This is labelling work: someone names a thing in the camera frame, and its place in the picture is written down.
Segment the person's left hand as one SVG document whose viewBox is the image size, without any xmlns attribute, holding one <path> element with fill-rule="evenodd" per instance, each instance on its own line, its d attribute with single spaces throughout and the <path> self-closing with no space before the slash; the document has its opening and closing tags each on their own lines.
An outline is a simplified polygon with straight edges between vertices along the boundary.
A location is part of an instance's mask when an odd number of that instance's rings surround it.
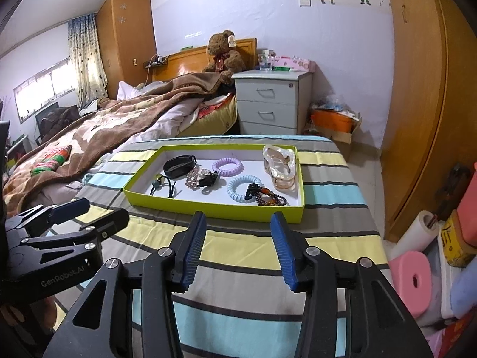
<svg viewBox="0 0 477 358">
<path fill-rule="evenodd" d="M 1 305 L 1 317 L 7 326 L 28 344 L 48 344 L 58 318 L 55 296 L 41 299 L 20 309 Z"/>
</svg>

